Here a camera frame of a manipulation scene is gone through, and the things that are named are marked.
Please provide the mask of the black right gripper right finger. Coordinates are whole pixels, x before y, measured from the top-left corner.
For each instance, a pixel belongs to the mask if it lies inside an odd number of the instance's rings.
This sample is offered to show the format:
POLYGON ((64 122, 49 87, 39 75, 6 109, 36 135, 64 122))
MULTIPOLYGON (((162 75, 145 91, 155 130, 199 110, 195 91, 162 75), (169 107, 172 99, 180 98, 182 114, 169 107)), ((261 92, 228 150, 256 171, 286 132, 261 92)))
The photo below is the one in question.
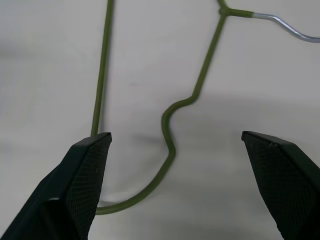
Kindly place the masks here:
POLYGON ((259 193, 284 240, 320 240, 320 167, 296 144, 243 131, 259 193))

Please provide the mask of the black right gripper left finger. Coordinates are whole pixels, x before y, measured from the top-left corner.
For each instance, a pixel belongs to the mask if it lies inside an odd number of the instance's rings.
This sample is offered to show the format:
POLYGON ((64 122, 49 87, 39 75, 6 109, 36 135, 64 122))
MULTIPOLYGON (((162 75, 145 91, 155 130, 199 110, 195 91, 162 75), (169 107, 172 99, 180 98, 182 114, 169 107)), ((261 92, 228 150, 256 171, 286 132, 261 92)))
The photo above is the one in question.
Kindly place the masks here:
POLYGON ((104 132, 72 145, 0 240, 88 240, 111 142, 111 133, 104 132))

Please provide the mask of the green wire hanger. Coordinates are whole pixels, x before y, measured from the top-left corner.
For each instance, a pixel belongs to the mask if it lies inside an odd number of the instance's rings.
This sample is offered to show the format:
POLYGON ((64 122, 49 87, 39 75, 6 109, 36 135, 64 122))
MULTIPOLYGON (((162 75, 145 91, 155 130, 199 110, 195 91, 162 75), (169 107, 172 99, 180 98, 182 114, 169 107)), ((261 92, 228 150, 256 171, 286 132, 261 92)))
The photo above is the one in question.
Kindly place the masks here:
MULTIPOLYGON (((131 198, 125 201, 118 202, 108 206, 97 207, 95 212, 97 216, 118 213, 120 211, 126 210, 140 203, 159 186, 159 184, 162 182, 162 180, 168 173, 177 154, 174 138, 172 136, 172 132, 170 129, 171 117, 177 110, 190 106, 198 100, 227 17, 232 16, 232 17, 240 17, 240 18, 248 18, 248 19, 253 18, 253 19, 272 21, 278 24, 279 26, 281 26, 289 34, 291 34, 292 36, 302 41, 320 44, 320 36, 314 37, 314 36, 303 34, 302 32, 296 30, 295 28, 293 28, 291 25, 289 25, 287 22, 285 22, 284 20, 282 20, 280 17, 276 15, 230 8, 226 4, 225 0, 217 0, 217 2, 219 5, 218 12, 219 12, 220 18, 216 26, 215 32, 213 34, 212 40, 210 42, 210 45, 208 47, 207 53, 205 55, 203 65, 199 72, 194 90, 190 97, 173 103, 168 109, 164 111, 161 117, 161 131, 168 149, 168 156, 166 160, 164 161, 163 165, 161 166, 161 168, 159 169, 155 177, 152 179, 152 181, 144 189, 142 189, 139 193, 137 193, 136 195, 132 196, 131 198)), ((100 67, 99 67, 99 74, 98 74, 98 80, 97 80, 97 89, 96 89, 96 97, 95 97, 95 104, 94 104, 94 111, 93 111, 93 118, 92 118, 92 127, 91 127, 91 133, 90 133, 91 136, 96 136, 98 134, 98 129, 99 129, 104 86, 105 86, 105 82, 107 81, 109 51, 110 51, 110 44, 111 44, 111 37, 112 37, 114 3, 115 3, 115 0, 107 0, 106 16, 105 16, 102 48, 101 48, 100 67)))

